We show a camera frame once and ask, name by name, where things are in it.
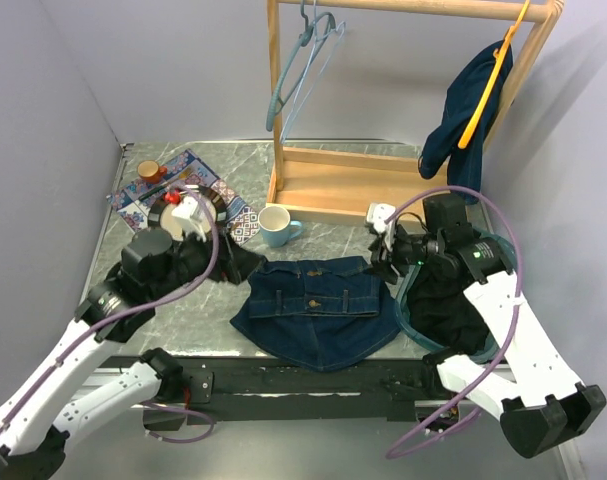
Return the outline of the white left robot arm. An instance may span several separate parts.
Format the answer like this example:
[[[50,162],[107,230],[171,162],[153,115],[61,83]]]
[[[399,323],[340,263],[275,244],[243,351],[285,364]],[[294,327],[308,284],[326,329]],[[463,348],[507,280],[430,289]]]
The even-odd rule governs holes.
[[[239,285],[263,262],[227,233],[177,241],[163,229],[135,234],[105,280],[88,291],[62,338],[0,407],[0,479],[49,479],[68,451],[130,407],[166,408],[190,396],[183,366],[161,348],[143,353],[117,379],[74,394],[159,305],[204,280]]]

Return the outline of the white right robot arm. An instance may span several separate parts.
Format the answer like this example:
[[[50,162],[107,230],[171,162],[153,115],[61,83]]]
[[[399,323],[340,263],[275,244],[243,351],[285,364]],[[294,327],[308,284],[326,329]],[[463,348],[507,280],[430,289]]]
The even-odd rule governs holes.
[[[390,282],[417,279],[428,265],[449,281],[466,280],[463,294],[499,349],[492,362],[476,363],[460,348],[429,354],[421,378],[432,398],[453,397],[409,431],[433,432],[438,441],[462,429],[482,411],[500,423],[510,446],[533,458],[587,431],[607,404],[602,389],[587,385],[557,351],[532,311],[521,287],[521,252],[476,228],[464,200],[441,188],[418,195],[424,231],[409,234],[402,210],[369,205],[365,224],[375,235],[369,249],[371,273]]]

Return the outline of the dark denim skirt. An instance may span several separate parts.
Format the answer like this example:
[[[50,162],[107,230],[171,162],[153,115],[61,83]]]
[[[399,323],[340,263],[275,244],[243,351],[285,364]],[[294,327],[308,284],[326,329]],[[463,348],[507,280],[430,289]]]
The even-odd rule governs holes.
[[[448,87],[441,123],[428,135],[419,157],[418,172],[422,178],[433,178],[441,166],[446,165],[449,185],[480,190],[484,141],[494,123],[502,88],[513,67],[511,48],[507,49],[469,143],[463,149],[458,143],[481,100],[495,66],[495,55],[502,45],[499,40],[481,50]]]

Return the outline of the teal plastic hanger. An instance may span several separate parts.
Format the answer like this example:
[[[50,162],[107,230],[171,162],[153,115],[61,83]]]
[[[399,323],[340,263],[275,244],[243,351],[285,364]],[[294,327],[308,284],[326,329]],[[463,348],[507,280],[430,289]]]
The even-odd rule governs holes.
[[[316,1],[312,2],[311,14],[307,12],[305,1],[300,1],[298,5],[303,28],[298,34],[296,42],[277,76],[276,85],[273,87],[265,120],[265,128],[268,132],[274,131],[277,115],[282,113],[288,103],[292,104],[292,110],[285,120],[284,129],[288,130],[290,128],[291,123],[296,119],[302,106],[315,88],[316,80],[313,81],[312,86],[303,96],[303,99],[298,101],[301,89],[310,73],[312,65],[324,49],[328,40],[335,34],[338,36],[342,35],[340,32],[342,26],[336,20],[334,14],[327,10],[319,11]],[[294,77],[290,71],[294,66],[295,60],[306,48],[309,49],[307,60],[298,76]]]

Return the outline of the black garment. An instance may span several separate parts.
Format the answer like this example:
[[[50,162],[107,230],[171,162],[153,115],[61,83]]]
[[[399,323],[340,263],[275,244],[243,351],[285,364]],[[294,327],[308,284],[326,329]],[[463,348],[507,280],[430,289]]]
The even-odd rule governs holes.
[[[447,276],[426,262],[407,292],[410,326],[442,347],[468,355],[484,350],[489,329],[464,295],[472,283],[467,273]]]

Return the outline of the light blue wire hanger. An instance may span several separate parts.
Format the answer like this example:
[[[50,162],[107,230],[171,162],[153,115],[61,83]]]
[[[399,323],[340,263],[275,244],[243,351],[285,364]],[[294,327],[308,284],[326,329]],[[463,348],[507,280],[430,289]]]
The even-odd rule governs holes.
[[[274,132],[277,116],[289,108],[277,135],[281,144],[287,141],[299,114],[324,76],[346,33],[346,22],[338,21],[329,10],[321,10],[319,1],[299,1],[298,4],[303,30],[298,35],[285,66],[277,75],[265,122],[266,129]],[[307,58],[300,73],[291,82],[290,88],[284,89],[295,61],[304,52],[307,52]]]

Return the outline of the yellow plastic hanger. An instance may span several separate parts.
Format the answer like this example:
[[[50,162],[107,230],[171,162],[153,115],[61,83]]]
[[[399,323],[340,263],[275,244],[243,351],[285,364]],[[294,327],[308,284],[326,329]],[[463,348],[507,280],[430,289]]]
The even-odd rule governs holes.
[[[514,35],[516,34],[516,32],[518,31],[518,29],[524,19],[524,16],[527,13],[527,10],[529,9],[529,6],[530,6],[530,0],[526,0],[523,3],[523,6],[519,12],[519,15],[518,15],[515,23],[513,25],[511,25],[508,28],[508,30],[506,31],[502,44],[500,45],[499,48],[496,48],[493,51],[493,58],[495,60],[494,66],[488,77],[487,83],[486,83],[485,88],[482,92],[482,95],[479,99],[479,102],[478,102],[473,114],[471,115],[470,120],[469,120],[467,126],[465,127],[465,129],[457,143],[457,147],[461,150],[465,149],[469,145],[472,137],[474,136],[474,133],[480,123],[482,115],[483,115],[485,108],[487,106],[487,103],[489,101],[490,95],[492,94],[492,91],[493,91],[496,81],[498,79],[501,67],[503,66],[503,63],[507,56],[507,51],[508,51],[509,47],[511,46],[512,39],[513,39]]]

